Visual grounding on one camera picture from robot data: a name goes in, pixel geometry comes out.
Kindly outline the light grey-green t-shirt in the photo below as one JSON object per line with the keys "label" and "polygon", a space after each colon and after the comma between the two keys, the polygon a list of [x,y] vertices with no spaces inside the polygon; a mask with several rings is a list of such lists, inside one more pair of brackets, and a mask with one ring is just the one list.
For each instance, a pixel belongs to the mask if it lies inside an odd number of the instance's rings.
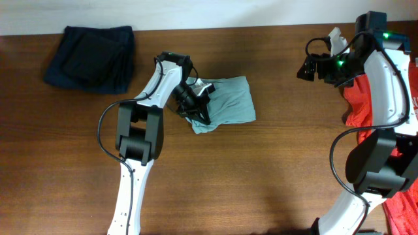
{"label": "light grey-green t-shirt", "polygon": [[241,124],[256,120],[255,107],[245,76],[222,79],[199,78],[192,88],[207,84],[213,84],[215,88],[215,91],[208,95],[210,102],[207,104],[207,109],[211,123],[204,125],[186,118],[196,134],[209,133],[219,125]]}

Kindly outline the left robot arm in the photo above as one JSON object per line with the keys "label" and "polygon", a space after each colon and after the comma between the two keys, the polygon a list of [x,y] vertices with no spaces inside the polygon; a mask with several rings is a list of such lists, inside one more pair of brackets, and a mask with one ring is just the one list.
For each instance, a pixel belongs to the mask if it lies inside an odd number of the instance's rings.
{"label": "left robot arm", "polygon": [[194,65],[188,55],[162,52],[155,72],[134,99],[116,101],[118,121],[115,160],[121,166],[120,186],[108,234],[140,234],[140,211],[146,182],[164,141],[163,109],[170,98],[182,118],[209,125],[207,104],[214,85],[188,80]]}

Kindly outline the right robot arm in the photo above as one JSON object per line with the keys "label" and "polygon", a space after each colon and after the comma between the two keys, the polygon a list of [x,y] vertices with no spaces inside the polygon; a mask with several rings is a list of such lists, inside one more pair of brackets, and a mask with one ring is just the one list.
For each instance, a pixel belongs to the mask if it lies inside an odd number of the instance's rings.
{"label": "right robot arm", "polygon": [[370,136],[347,157],[343,188],[334,206],[318,217],[311,234],[358,234],[367,215],[417,179],[417,118],[410,91],[410,40],[387,30],[387,15],[370,11],[355,22],[347,41],[338,28],[323,42],[325,54],[308,54],[297,77],[350,86],[366,75],[370,86]]}

